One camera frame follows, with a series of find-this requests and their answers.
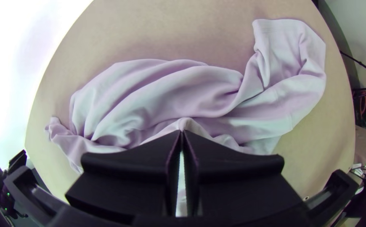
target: lavender cloth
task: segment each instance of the lavender cloth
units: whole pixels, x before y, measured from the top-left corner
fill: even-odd
[[[268,155],[325,89],[325,44],[297,20],[255,20],[245,73],[191,60],[120,62],[71,97],[67,129],[45,130],[78,172],[85,152],[114,153],[175,130]]]

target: round table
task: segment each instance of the round table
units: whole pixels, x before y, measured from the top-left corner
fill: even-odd
[[[325,93],[275,152],[283,176],[301,197],[320,191],[354,157],[354,115],[343,61],[310,0],[95,0],[68,31],[40,83],[27,127],[26,150],[51,193],[64,200],[77,179],[67,158],[48,141],[51,116],[69,124],[71,95],[113,63],[141,58],[191,59],[241,73],[253,55],[252,22],[294,18],[326,43]]]

